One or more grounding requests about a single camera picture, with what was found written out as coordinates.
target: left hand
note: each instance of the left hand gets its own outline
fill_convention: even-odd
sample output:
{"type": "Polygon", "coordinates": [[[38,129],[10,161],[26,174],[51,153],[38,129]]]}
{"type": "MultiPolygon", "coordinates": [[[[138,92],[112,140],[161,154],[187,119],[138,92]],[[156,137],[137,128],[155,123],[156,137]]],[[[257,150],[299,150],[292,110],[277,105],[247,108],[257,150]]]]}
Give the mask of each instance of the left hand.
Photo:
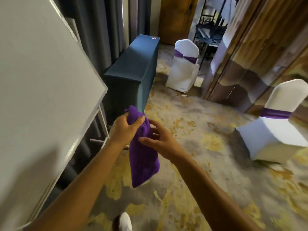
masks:
{"type": "Polygon", "coordinates": [[[145,120],[145,116],[142,115],[133,124],[129,125],[127,123],[128,114],[129,113],[125,113],[119,116],[113,123],[109,133],[109,142],[115,143],[122,148],[131,142],[137,132],[137,129],[143,124],[145,120]]]}

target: forearm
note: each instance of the forearm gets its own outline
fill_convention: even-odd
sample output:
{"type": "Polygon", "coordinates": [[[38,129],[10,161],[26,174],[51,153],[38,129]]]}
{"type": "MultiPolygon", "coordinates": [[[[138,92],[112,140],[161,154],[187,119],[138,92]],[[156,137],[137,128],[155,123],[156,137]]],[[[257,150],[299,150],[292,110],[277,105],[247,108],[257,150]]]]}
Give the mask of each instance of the forearm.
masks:
{"type": "Polygon", "coordinates": [[[212,230],[260,230],[190,156],[175,161],[212,230]]]}
{"type": "Polygon", "coordinates": [[[81,230],[121,149],[107,143],[29,230],[81,230]]]}

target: hand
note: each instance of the hand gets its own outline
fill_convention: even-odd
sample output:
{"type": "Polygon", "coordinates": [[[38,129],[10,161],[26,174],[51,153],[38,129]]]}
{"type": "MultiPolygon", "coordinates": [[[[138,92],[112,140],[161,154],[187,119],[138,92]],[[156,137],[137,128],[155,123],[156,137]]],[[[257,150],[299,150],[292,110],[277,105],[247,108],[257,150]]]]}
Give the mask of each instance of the hand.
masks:
{"type": "Polygon", "coordinates": [[[109,136],[109,142],[115,143],[121,148],[125,147],[131,142],[134,135],[137,132],[137,129],[142,125],[145,120],[145,116],[138,118],[133,124],[129,125],[127,123],[127,117],[129,113],[125,113],[119,116],[113,123],[111,127],[109,136]]]}
{"type": "Polygon", "coordinates": [[[151,130],[154,133],[153,139],[139,138],[139,142],[145,146],[152,147],[164,158],[174,162],[180,157],[188,156],[178,142],[173,138],[172,134],[159,122],[149,119],[150,124],[154,125],[151,130]]]}

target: white shoe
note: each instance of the white shoe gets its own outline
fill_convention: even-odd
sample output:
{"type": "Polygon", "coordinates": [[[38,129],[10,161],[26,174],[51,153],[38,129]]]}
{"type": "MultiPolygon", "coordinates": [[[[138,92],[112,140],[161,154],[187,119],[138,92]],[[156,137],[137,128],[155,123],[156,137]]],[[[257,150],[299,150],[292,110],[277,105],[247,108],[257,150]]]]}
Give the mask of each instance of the white shoe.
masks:
{"type": "Polygon", "coordinates": [[[120,216],[119,231],[133,231],[131,219],[126,212],[123,212],[120,216]]]}

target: right arm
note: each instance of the right arm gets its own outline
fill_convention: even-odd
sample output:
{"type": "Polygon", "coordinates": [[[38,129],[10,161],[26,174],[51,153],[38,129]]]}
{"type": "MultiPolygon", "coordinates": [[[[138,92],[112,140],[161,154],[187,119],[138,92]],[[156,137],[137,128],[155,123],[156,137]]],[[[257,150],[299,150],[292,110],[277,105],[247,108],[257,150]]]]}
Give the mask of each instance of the right arm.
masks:
{"type": "Polygon", "coordinates": [[[152,128],[154,139],[140,138],[139,141],[154,148],[176,166],[212,230],[260,230],[162,124],[154,120],[149,122],[155,126],[152,128]]]}

